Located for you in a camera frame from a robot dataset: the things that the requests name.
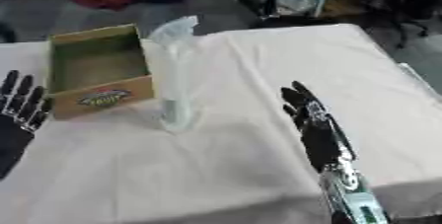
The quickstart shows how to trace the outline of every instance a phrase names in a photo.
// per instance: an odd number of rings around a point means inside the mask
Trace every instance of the metal stand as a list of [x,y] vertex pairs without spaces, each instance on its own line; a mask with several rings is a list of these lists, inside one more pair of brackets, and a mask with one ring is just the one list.
[[238,0],[248,7],[258,17],[258,22],[251,25],[251,28],[275,28],[290,26],[310,26],[334,24],[336,20],[332,18],[319,18],[326,0],[319,0],[313,12],[308,12],[301,16],[287,15],[281,16],[278,13],[277,0]]

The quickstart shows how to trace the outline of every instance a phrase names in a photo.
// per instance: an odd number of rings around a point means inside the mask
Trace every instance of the plastic bag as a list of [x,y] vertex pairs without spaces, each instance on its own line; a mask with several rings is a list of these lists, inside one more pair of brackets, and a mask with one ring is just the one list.
[[193,36],[198,24],[195,16],[184,17],[158,28],[149,39],[158,46],[150,54],[151,71],[157,98],[161,103],[161,122],[166,130],[178,132],[187,129],[194,117],[186,92],[186,79],[179,56],[170,50],[175,42]]

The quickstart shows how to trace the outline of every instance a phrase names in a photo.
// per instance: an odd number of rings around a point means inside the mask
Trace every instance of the robotic arm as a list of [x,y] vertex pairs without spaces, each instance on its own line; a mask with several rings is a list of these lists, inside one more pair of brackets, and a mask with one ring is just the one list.
[[390,221],[352,162],[354,151],[334,118],[301,83],[281,89],[284,110],[301,132],[301,140],[331,211],[332,224],[388,224]]
[[32,76],[25,76],[16,88],[18,80],[19,72],[10,71],[0,87],[0,181],[20,161],[52,108],[52,101],[42,98],[43,87],[31,91]]

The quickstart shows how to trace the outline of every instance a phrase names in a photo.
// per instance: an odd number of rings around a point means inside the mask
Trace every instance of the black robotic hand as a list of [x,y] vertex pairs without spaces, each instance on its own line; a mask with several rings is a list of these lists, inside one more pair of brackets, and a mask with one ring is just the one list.
[[354,153],[345,135],[321,102],[303,84],[294,81],[292,88],[281,88],[284,110],[301,132],[312,166],[320,173],[325,165],[335,164],[341,155],[338,141]]
[[20,161],[52,107],[50,99],[42,98],[43,87],[31,91],[32,76],[25,76],[15,88],[18,80],[19,72],[10,71],[0,87],[0,181]]

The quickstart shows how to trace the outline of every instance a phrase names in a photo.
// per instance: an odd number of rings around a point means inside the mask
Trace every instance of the chair leg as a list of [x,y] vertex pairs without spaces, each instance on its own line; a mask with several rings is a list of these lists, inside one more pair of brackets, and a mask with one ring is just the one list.
[[399,32],[401,36],[401,41],[398,43],[397,48],[404,48],[406,42],[408,41],[408,35],[406,34],[404,26],[400,23],[398,15],[393,14],[391,22],[393,27]]
[[417,27],[421,28],[422,31],[419,33],[419,35],[421,37],[428,37],[428,28],[424,24],[419,23],[418,21],[415,21],[415,20],[412,20],[412,19],[408,19],[405,22],[408,23],[408,24],[412,24],[414,26],[417,26]]

